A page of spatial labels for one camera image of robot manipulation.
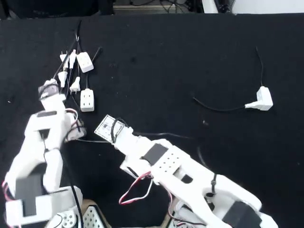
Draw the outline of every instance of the robotic arm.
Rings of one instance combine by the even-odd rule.
[[[71,187],[60,188],[63,168],[60,147],[64,140],[80,138],[86,132],[76,127],[81,125],[77,112],[65,108],[65,96],[52,83],[47,81],[42,87],[40,98],[45,111],[30,117],[20,152],[2,184],[9,226],[48,221],[68,210],[78,213]],[[33,173],[42,163],[47,165],[45,172]],[[82,193],[76,186],[75,191],[81,204]]]
[[[278,227],[260,212],[262,203],[255,195],[200,165],[169,141],[135,136],[131,127],[108,115],[95,133],[125,154],[122,170],[135,178],[150,173],[155,184],[179,200],[177,220],[193,218],[200,222],[193,225],[198,228],[202,224],[207,228]]]

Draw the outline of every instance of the white power plug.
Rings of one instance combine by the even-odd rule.
[[[66,54],[61,54],[61,55],[60,55],[61,62],[63,62],[63,60],[65,60],[66,56],[67,56]],[[64,65],[63,65],[63,68],[68,68],[68,60],[69,60],[69,57],[67,57],[67,59],[66,59]]]
[[[80,109],[82,112],[94,111],[94,93],[92,89],[85,89],[80,94]]]
[[[70,86],[70,92],[78,92],[80,91],[80,77],[76,77],[75,81],[72,83],[72,85]]]
[[[82,73],[88,72],[94,69],[92,60],[87,52],[81,52],[77,55],[77,61],[81,68]]]
[[[261,111],[268,111],[274,105],[267,87],[261,86],[256,93],[256,98],[257,101],[246,104],[245,108],[256,108]]]
[[[66,86],[67,71],[61,71],[58,73],[58,78],[60,81],[60,87],[64,88]]]
[[[70,69],[73,69],[74,63],[76,60],[76,50],[74,49],[73,52],[69,56],[69,64],[70,64]]]

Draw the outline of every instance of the power socket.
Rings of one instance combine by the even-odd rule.
[[[92,89],[85,89],[80,94],[80,109],[82,112],[94,111],[94,93]]]
[[[82,73],[94,69],[92,60],[87,52],[81,52],[77,55],[77,62],[81,68]]]

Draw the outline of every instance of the black table surface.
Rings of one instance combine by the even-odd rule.
[[[0,22],[1,179],[20,150],[30,115],[43,109],[37,87],[59,66],[59,54],[74,38],[77,21]],[[106,114],[122,117],[138,132],[199,138],[168,137],[197,161],[200,146],[208,166],[258,196],[262,211],[280,227],[301,227],[303,24],[303,14],[83,18],[83,49],[91,56],[99,46],[104,49],[90,75],[95,111],[79,114],[87,139],[100,139],[93,131]],[[255,101],[260,87],[255,46],[274,102],[269,111],[216,113],[193,102],[193,94],[217,108]],[[75,108],[70,101],[67,106]],[[161,187],[154,185],[146,200],[118,204],[133,181],[119,169],[122,153],[108,144],[86,142],[69,142],[62,153],[84,198],[95,200],[113,227],[161,224],[168,206]],[[131,196],[146,189],[143,182]],[[3,197],[0,203],[3,213]]]

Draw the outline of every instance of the small white label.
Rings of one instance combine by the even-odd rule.
[[[106,115],[106,117],[102,120],[102,122],[99,124],[99,126],[94,131],[95,134],[99,135],[103,139],[112,142],[111,138],[111,128],[114,123],[115,119],[109,115]],[[117,136],[120,131],[123,129],[124,124],[120,121],[117,121],[115,123],[113,134],[114,137]]]

